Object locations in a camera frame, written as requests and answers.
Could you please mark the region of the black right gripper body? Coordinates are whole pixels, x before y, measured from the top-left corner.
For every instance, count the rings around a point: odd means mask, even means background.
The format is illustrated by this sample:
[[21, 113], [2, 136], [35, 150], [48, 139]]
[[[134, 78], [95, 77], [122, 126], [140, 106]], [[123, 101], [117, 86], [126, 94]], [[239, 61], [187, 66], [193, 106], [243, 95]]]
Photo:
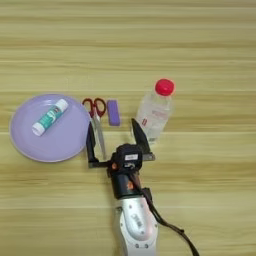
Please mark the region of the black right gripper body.
[[113, 153], [108, 161], [89, 163], [90, 168], [106, 168], [111, 179], [114, 197], [117, 200], [141, 196], [145, 193], [152, 198], [149, 188], [142, 188], [139, 180], [139, 170], [144, 161], [154, 161], [155, 156], [150, 154], [118, 154]]

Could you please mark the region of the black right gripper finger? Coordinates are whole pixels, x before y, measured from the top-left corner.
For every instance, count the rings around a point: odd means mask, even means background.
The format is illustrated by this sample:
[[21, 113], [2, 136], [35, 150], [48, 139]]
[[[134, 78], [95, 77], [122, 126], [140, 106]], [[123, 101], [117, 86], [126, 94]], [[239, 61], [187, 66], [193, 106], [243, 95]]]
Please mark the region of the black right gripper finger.
[[131, 122], [136, 144], [141, 148], [143, 154], [150, 154], [150, 146], [143, 129], [134, 118], [131, 119]]
[[86, 138], [87, 157], [88, 157], [89, 163], [99, 162], [94, 152], [95, 145], [96, 145], [96, 142], [95, 142], [94, 130], [92, 127], [92, 123], [89, 123], [87, 138]]

